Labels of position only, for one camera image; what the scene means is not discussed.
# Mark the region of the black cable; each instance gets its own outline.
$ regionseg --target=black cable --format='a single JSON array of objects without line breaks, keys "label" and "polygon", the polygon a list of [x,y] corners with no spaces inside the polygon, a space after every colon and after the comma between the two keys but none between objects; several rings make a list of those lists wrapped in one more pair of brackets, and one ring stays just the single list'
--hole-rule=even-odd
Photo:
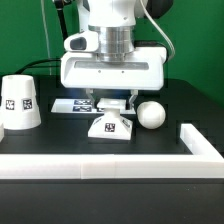
[{"label": "black cable", "polygon": [[62,37],[63,37],[63,40],[65,41],[68,37],[68,32],[67,32],[66,23],[65,23],[64,12],[62,9],[58,9],[57,12],[58,12],[58,18],[60,21]]},{"label": "black cable", "polygon": [[48,62],[53,62],[53,61],[61,61],[61,59],[59,59],[59,58],[49,58],[49,59],[43,59],[43,60],[39,60],[39,61],[34,61],[34,62],[31,62],[31,63],[25,65],[24,67],[20,68],[14,74],[21,74],[27,68],[32,68],[33,65],[38,65],[38,64],[48,63]]}]

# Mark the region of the white platform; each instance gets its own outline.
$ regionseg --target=white platform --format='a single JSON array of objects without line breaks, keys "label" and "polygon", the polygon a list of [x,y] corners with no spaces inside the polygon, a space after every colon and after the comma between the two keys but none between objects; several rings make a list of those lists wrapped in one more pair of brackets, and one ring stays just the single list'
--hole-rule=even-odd
[{"label": "white platform", "polygon": [[192,155],[0,155],[0,179],[224,178],[224,159],[191,124]]},{"label": "white platform", "polygon": [[[74,101],[75,100],[83,100],[87,101],[89,99],[56,99],[54,102],[54,105],[52,107],[51,112],[52,113],[84,113],[84,114],[103,114],[104,111],[100,109],[96,109],[92,107],[92,104],[85,104],[85,105],[75,105]],[[80,111],[74,111],[74,107],[83,107],[83,110]],[[121,114],[135,114],[135,110],[125,110],[122,109],[120,111]]]}]

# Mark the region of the white robot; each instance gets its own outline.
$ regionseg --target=white robot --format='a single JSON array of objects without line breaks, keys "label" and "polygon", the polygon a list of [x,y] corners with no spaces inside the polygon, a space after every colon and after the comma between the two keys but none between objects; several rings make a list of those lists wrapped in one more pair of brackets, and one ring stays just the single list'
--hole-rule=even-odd
[{"label": "white robot", "polygon": [[104,116],[93,122],[89,137],[129,140],[132,121],[121,117],[120,110],[127,109],[126,105],[133,108],[138,90],[163,86],[167,49],[134,45],[135,17],[148,15],[145,7],[149,2],[152,4],[152,0],[76,0],[80,33],[64,41],[67,53],[61,59],[62,84],[86,89],[93,106],[94,89],[131,91],[129,102],[100,100],[97,107],[104,109]]}]

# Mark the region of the white ball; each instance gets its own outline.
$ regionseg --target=white ball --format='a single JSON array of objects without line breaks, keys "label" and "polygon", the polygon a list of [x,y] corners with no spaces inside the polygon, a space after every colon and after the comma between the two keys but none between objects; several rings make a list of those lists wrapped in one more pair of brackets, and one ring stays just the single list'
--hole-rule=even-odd
[{"label": "white ball", "polygon": [[160,127],[166,118],[166,112],[162,105],[154,101],[140,104],[137,114],[140,124],[148,129]]}]

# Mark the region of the white cup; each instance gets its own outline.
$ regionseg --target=white cup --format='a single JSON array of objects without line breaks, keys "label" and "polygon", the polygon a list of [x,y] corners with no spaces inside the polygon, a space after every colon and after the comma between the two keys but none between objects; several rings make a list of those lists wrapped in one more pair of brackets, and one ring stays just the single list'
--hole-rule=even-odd
[{"label": "white cup", "polygon": [[4,76],[1,95],[1,117],[5,129],[23,130],[41,123],[32,76]]}]

